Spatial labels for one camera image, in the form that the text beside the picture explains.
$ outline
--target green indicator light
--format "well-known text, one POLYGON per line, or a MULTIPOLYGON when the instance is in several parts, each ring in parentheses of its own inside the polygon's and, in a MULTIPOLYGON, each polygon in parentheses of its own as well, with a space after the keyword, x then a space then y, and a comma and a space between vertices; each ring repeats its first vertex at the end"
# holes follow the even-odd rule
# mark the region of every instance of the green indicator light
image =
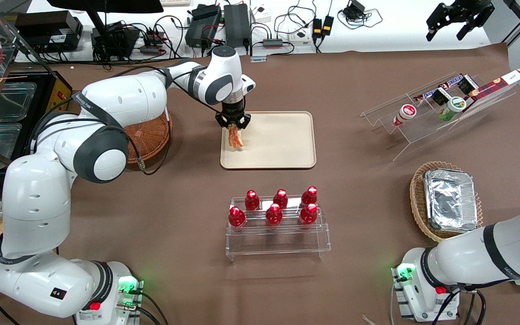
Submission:
POLYGON ((411 264, 411 263, 402 263, 396 268, 396 271, 399 273, 399 275, 401 277, 405 277, 407 279, 413 278, 414 270, 415 270, 414 264, 411 264))
POLYGON ((130 290, 134 290, 138 285, 138 280, 131 275, 122 276, 118 282, 118 288, 123 292, 130 292, 130 290))

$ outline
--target foil lid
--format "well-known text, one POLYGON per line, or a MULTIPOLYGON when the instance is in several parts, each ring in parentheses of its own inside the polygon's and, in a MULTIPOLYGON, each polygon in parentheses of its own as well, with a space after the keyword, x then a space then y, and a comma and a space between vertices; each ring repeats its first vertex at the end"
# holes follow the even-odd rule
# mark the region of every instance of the foil lid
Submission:
POLYGON ((478 227, 473 177, 450 169, 424 175, 429 225, 435 230, 469 232, 478 227))

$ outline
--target small jar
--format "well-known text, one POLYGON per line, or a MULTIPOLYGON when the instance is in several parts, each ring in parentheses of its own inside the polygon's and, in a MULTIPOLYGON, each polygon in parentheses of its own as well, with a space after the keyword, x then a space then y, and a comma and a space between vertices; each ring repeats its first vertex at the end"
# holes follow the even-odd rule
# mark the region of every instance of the small jar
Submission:
POLYGON ((395 126, 399 126, 400 124, 403 124, 404 122, 412 119, 417 115, 417 108, 410 104, 405 104, 400 108, 399 113, 395 116, 395 118, 392 120, 395 126))
POLYGON ((467 107, 467 103, 460 97, 453 97, 442 107, 439 117, 443 121, 450 121, 454 115, 460 113, 467 107))

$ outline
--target brown table surface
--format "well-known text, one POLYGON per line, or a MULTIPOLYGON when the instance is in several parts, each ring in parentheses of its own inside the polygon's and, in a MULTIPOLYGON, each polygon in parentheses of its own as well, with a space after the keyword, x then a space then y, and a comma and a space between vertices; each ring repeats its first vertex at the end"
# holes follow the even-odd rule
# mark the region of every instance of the brown table surface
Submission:
MULTIPOLYGON (((392 162, 401 148, 359 115, 431 80, 459 71, 493 80, 510 71, 505 45, 475 50, 303 54, 269 57, 243 71, 256 81, 248 111, 305 110, 314 117, 318 162, 310 170, 228 171, 219 164, 214 115, 179 90, 168 92, 174 121, 168 162, 148 177, 128 171, 72 189, 68 259, 121 261, 159 302, 171 325, 365 324, 389 321, 390 267, 413 247, 435 245, 413 221, 410 179, 442 160, 474 176, 485 224, 520 214, 520 89, 478 126, 392 162), (248 189, 273 195, 309 185, 330 224, 332 251, 311 255, 225 256, 231 197, 248 189)), ((88 65, 56 66, 75 89, 107 78, 88 65)), ((484 289, 486 324, 520 325, 520 286, 484 289)), ((460 314, 468 297, 462 297, 460 314)), ((70 324, 0 295, 23 325, 70 324)), ((477 303, 473 318, 479 311, 477 303)), ((149 304, 146 307, 155 312, 149 304)), ((395 306, 396 323, 400 319, 395 306)), ((462 324, 462 319, 447 324, 462 324)), ((0 314, 0 325, 8 321, 0 314)))

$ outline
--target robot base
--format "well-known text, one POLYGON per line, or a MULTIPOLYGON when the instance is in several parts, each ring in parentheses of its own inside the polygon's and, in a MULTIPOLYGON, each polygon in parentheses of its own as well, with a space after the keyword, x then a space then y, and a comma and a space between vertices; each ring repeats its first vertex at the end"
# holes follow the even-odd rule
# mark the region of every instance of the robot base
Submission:
POLYGON ((131 275, 128 267, 120 262, 108 262, 107 265, 113 271, 111 290, 98 310, 78 311, 74 315, 78 325, 126 325, 130 315, 135 314, 134 311, 124 310, 116 305, 134 302, 134 295, 125 294, 121 290, 139 289, 138 280, 131 275))
MULTIPOLYGON (((403 272, 409 278, 407 281, 395 284, 401 315, 408 318, 412 313, 413 318, 419 322, 433 321, 439 313, 442 302, 448 296, 448 293, 437 294, 435 288, 425 279, 421 271, 421 255, 424 251, 423 248, 411 249, 404 255, 402 263, 396 269, 392 269, 395 282, 403 272)), ((442 311, 439 320, 456 319, 458 306, 459 295, 456 295, 442 311)))

